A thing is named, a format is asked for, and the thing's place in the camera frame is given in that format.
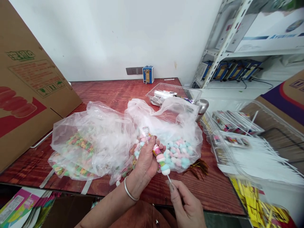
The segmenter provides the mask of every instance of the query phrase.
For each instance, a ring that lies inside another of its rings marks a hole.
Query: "bracelet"
[[[131,196],[131,194],[129,193],[129,191],[128,191],[128,189],[127,189],[127,185],[126,185],[126,179],[127,179],[127,177],[125,177],[125,179],[124,179],[124,188],[125,188],[125,190],[126,190],[128,196],[129,196],[132,200],[138,201],[139,198],[138,198],[138,199],[135,199],[135,198],[134,198],[133,196]]]

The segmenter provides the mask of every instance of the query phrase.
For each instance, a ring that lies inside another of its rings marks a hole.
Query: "clear plastic bag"
[[[198,106],[177,97],[167,98],[157,112],[145,101],[132,99],[125,114],[133,119],[138,134],[147,126],[152,135],[157,135],[167,147],[165,163],[171,171],[181,173],[201,156],[202,130],[195,122],[198,110]],[[136,157],[139,148],[140,144],[135,149]]]
[[[59,177],[92,180],[111,175],[113,184],[120,173],[132,168],[129,153],[136,140],[130,118],[101,102],[89,102],[87,110],[54,124],[49,158]]]

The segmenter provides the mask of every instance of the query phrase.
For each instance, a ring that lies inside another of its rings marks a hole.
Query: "candy skewer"
[[[152,135],[149,132],[149,128],[148,127],[143,127],[142,128],[142,133],[147,137],[147,140],[150,141]],[[167,176],[170,183],[171,183],[171,180],[169,178],[170,167],[165,163],[166,158],[163,155],[163,153],[161,152],[161,150],[159,149],[158,145],[156,145],[156,144],[154,145],[154,147],[152,149],[152,153],[156,157],[156,161],[159,163],[159,165],[161,167],[161,173],[164,176]]]

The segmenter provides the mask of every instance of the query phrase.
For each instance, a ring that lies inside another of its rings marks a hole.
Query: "red wooden table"
[[[143,99],[154,110],[157,106],[150,103],[146,93],[158,83],[167,83],[180,86],[177,78],[164,81],[155,79],[153,84],[143,84],[142,80],[118,80],[118,81],[91,81],[72,82],[73,89],[78,93],[83,103],[73,112],[86,110],[89,101],[101,101],[111,108],[123,113],[127,103],[132,98]],[[228,213],[234,215],[245,215],[244,209],[238,199],[229,179],[218,169],[214,155],[210,151],[206,135],[203,134],[201,158],[209,166],[209,175],[204,180],[197,180],[190,172],[185,175],[172,172],[171,179],[181,180],[190,191],[202,202],[204,210]],[[46,176],[52,171],[48,164],[48,158],[53,153],[50,146],[52,137],[49,136],[37,148],[29,149],[19,157],[9,168],[0,175],[0,183],[20,186],[39,187]],[[167,177],[157,174],[146,187],[141,199],[158,205],[172,205],[170,191],[165,180]],[[93,180],[87,194],[105,196],[112,191],[116,185],[109,186],[108,176]],[[72,180],[69,177],[59,178],[55,174],[45,185],[45,189],[80,193],[85,181]]]

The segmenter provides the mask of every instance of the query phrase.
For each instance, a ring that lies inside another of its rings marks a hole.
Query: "electrical outlet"
[[[127,75],[132,75],[132,74],[143,74],[143,67],[127,67]]]
[[[131,67],[127,67],[126,71],[127,71],[127,75],[132,75],[133,74]]]
[[[143,69],[143,67],[139,67],[138,68],[138,74],[143,74],[143,70],[142,69]]]

